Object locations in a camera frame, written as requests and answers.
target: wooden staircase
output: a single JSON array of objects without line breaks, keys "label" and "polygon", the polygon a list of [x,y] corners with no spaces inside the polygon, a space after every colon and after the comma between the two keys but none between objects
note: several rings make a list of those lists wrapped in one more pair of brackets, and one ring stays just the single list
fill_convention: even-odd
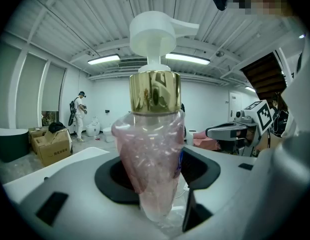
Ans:
[{"label": "wooden staircase", "polygon": [[267,100],[270,108],[274,93],[282,93],[286,88],[285,77],[273,53],[244,67],[241,71],[256,90],[260,100]]}]

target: black holder slot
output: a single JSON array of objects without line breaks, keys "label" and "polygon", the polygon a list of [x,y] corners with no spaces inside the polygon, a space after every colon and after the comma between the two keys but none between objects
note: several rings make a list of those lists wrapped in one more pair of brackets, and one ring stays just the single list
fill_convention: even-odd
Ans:
[{"label": "black holder slot", "polygon": [[[183,148],[181,173],[191,190],[208,188],[220,175],[221,168],[213,160]],[[119,157],[102,164],[95,173],[97,188],[113,202],[140,203]]]}]

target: pink liquid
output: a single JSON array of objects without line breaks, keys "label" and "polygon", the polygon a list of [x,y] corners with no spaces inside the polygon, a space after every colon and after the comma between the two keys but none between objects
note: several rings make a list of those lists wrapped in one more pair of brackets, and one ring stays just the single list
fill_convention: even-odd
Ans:
[{"label": "pink liquid", "polygon": [[183,111],[153,116],[129,113],[112,125],[111,132],[142,209],[150,220],[160,221],[172,209],[181,173]]}]

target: white pump dispenser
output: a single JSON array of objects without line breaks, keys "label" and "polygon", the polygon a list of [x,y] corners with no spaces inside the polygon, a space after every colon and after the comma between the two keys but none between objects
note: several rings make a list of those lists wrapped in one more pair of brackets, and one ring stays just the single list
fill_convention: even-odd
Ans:
[{"label": "white pump dispenser", "polygon": [[147,57],[147,65],[138,72],[171,71],[161,64],[161,56],[172,52],[176,38],[194,36],[199,24],[173,19],[160,11],[146,11],[136,16],[129,26],[130,48],[140,56]]}]

